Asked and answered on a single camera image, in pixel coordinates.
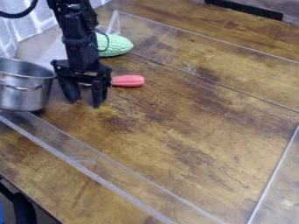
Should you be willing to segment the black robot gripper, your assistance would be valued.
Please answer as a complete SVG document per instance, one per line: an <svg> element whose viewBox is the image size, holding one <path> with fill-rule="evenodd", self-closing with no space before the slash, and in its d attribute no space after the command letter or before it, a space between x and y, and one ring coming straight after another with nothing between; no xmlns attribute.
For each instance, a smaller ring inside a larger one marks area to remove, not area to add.
<svg viewBox="0 0 299 224"><path fill-rule="evenodd" d="M79 83L91 85L93 105L97 109L107 99L109 87L113 86L113 68L98 61L89 68L77 69L70 66L66 59L54 59L51 65L58 76L62 76L59 77L61 89L70 103L75 103L81 98Z"/></svg>

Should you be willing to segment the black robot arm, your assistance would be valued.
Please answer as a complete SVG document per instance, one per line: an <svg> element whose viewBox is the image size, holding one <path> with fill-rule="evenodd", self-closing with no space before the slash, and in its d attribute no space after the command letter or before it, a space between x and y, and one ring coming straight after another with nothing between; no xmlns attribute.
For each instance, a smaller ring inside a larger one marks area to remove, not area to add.
<svg viewBox="0 0 299 224"><path fill-rule="evenodd" d="M81 83L91 85L97 109L107 99L113 68L99 61L98 13L90 0L47 0L61 29L67 59L54 60L61 89L71 103L81 98Z"/></svg>

